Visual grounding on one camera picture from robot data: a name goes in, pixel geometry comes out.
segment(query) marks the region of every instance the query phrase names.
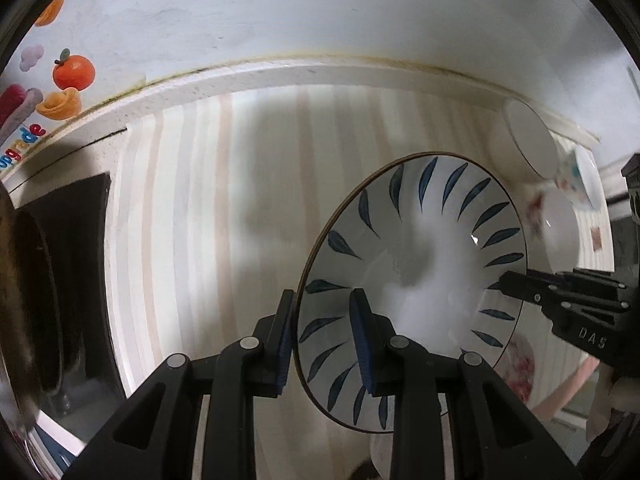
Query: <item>striped surface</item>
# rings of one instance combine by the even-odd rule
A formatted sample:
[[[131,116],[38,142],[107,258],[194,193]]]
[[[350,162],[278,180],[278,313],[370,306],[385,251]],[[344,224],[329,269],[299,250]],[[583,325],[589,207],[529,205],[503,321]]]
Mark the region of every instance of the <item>striped surface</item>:
[[[298,86],[216,96],[129,124],[106,239],[110,321],[127,393],[172,352],[217,353],[272,314],[282,289],[297,287],[338,204],[382,165],[444,150],[493,171],[482,143],[493,116],[431,94]],[[612,268],[606,210],[578,221],[580,264]],[[602,230],[598,253],[593,225]],[[528,311],[518,327],[536,351],[544,386],[534,394],[543,398],[580,352]],[[368,454],[366,436],[325,419],[293,370],[289,377],[283,398],[256,403],[260,478],[346,478]]]

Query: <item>blue leaf design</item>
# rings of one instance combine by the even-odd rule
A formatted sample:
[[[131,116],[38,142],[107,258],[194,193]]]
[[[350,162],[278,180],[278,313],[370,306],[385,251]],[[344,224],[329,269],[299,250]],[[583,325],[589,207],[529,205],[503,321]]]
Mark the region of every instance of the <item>blue leaf design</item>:
[[[466,206],[471,204],[471,201],[476,196],[478,196],[485,187],[488,186],[489,182],[491,182],[491,178],[486,178],[483,181],[478,182],[475,186],[471,188],[471,191],[469,191],[466,194],[465,199],[462,201],[462,206],[460,206],[460,213],[458,213],[458,220],[460,220],[460,215],[462,215],[462,212],[466,209]]]
[[[504,319],[506,321],[516,321],[516,319],[513,316],[510,316],[509,314],[501,310],[495,310],[494,308],[486,308],[484,310],[481,310],[480,312],[482,314],[487,314],[488,316],[491,316],[491,317],[497,317],[497,319]]]
[[[489,346],[495,346],[497,348],[503,348],[504,345],[498,341],[494,336],[485,334],[484,332],[479,332],[478,330],[472,330],[474,334],[476,334],[482,341],[487,343]]]
[[[380,404],[378,405],[378,418],[380,419],[380,426],[383,430],[386,430],[386,416],[388,408],[388,397],[384,396],[380,399]]]
[[[318,357],[314,359],[314,361],[311,363],[311,367],[309,368],[309,375],[306,377],[307,383],[311,382],[312,379],[316,376],[316,374],[320,370],[320,367],[324,364],[324,362],[329,357],[329,355],[331,355],[335,350],[337,350],[342,345],[344,345],[344,343],[346,343],[346,341],[340,344],[337,344],[336,346],[332,346],[331,348],[329,348],[328,350],[325,350]]]
[[[358,214],[360,215],[360,218],[365,223],[365,225],[369,229],[371,229],[373,234],[378,236],[378,233],[371,226],[371,218],[369,217],[369,193],[366,189],[362,190],[362,193],[360,194],[360,200],[358,200]]]
[[[342,317],[320,317],[313,320],[311,323],[305,326],[305,329],[302,331],[302,335],[300,336],[300,339],[298,341],[301,343],[305,342],[314,332],[317,332],[323,326],[327,326],[334,321],[338,321],[339,319],[342,319]]]
[[[509,253],[498,256],[495,260],[491,260],[485,267],[492,267],[494,265],[505,265],[517,262],[519,259],[524,258],[522,253]]]
[[[340,395],[340,391],[342,390],[342,385],[344,384],[344,381],[347,380],[347,375],[349,375],[349,372],[351,372],[351,369],[355,365],[356,363],[352,364],[349,368],[338,375],[329,388],[329,398],[326,402],[326,408],[329,412],[334,408],[335,401],[338,400],[338,395]]]
[[[362,259],[351,250],[348,243],[344,240],[344,238],[342,238],[342,235],[338,231],[329,231],[328,241],[329,247],[331,247],[335,252],[354,256],[359,260]]]
[[[427,191],[427,186],[429,185],[429,181],[431,180],[431,175],[433,175],[433,170],[436,167],[436,162],[438,161],[438,157],[435,157],[427,167],[424,168],[422,172],[422,176],[420,177],[420,182],[418,183],[418,199],[420,199],[420,211],[422,211],[422,200],[424,199],[424,193]]]
[[[355,426],[358,423],[358,418],[360,417],[360,410],[362,409],[362,401],[364,400],[364,393],[367,389],[363,386],[360,391],[356,395],[356,400],[353,403],[353,425]]]
[[[480,218],[476,222],[476,225],[474,225],[474,228],[471,232],[475,233],[476,229],[478,229],[487,220],[490,220],[491,218],[496,216],[500,211],[502,211],[508,205],[509,205],[509,202],[500,202],[499,204],[492,205],[489,209],[487,209],[484,213],[480,215]]]
[[[496,231],[494,234],[489,236],[489,239],[482,246],[482,248],[484,249],[485,247],[497,244],[498,242],[506,240],[507,238],[511,238],[512,236],[518,234],[519,232],[520,232],[519,227],[508,227],[506,229],[500,229],[499,231]]]
[[[349,288],[348,286],[336,285],[327,280],[313,280],[306,287],[307,294],[317,294],[318,292],[326,292],[328,290],[339,290],[340,288]]]
[[[451,175],[449,175],[447,183],[444,185],[444,193],[442,194],[442,210],[440,211],[441,213],[444,211],[444,203],[447,201],[447,198],[449,198],[451,191],[453,191],[453,188],[457,184],[458,179],[462,175],[463,171],[466,170],[466,167],[468,165],[469,163],[465,162],[462,166],[456,168],[454,172],[451,173]]]
[[[391,202],[396,208],[396,211],[398,211],[398,216],[400,216],[400,187],[402,186],[403,174],[404,164],[400,164],[396,172],[391,177],[391,180],[389,181],[389,196],[391,198]]]

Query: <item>silver screw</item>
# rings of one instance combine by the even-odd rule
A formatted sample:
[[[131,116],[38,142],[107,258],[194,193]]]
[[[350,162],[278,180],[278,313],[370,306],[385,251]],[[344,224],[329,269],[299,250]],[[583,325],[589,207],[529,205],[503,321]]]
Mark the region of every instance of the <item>silver screw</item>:
[[[476,354],[475,352],[467,352],[463,359],[469,366],[478,366],[482,364],[482,358],[480,357],[480,354]]]
[[[393,348],[407,348],[409,346],[409,340],[403,335],[395,335],[389,340],[389,344]]]
[[[260,344],[260,340],[257,337],[249,336],[240,340],[240,346],[245,350],[252,350]]]
[[[180,368],[185,362],[187,362],[187,357],[184,354],[172,354],[166,360],[169,368]]]

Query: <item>white bowl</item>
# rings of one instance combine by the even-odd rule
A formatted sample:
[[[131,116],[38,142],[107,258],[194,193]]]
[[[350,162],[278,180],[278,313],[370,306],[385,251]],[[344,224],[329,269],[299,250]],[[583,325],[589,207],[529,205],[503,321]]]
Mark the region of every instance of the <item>white bowl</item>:
[[[543,182],[558,172],[560,160],[553,137],[542,119],[518,99],[504,102],[488,148],[496,169],[510,182]]]
[[[598,168],[587,149],[579,144],[560,165],[556,186],[577,208],[599,210],[602,207]]]
[[[551,270],[573,270],[580,255],[580,229],[571,203],[552,187],[542,199],[540,216],[540,234]]]
[[[430,352],[475,351],[493,366],[522,307],[495,285],[526,269],[516,209],[486,170],[448,153],[383,168],[338,208],[300,280],[293,348],[307,394],[348,428],[392,431],[394,400],[362,385],[350,291],[363,288],[373,312]]]

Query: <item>plate with blue leaf pattern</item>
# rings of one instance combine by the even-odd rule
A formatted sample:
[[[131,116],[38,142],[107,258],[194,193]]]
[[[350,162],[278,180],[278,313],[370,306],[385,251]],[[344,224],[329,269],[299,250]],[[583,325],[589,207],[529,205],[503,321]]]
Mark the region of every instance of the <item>plate with blue leaf pattern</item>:
[[[352,430],[389,433],[394,398],[373,398],[357,366],[349,295],[363,288],[396,333],[432,353],[494,366],[522,302],[496,289],[526,272],[522,224],[502,185],[472,160],[416,153],[364,181],[322,230],[298,287],[293,349],[314,404]]]

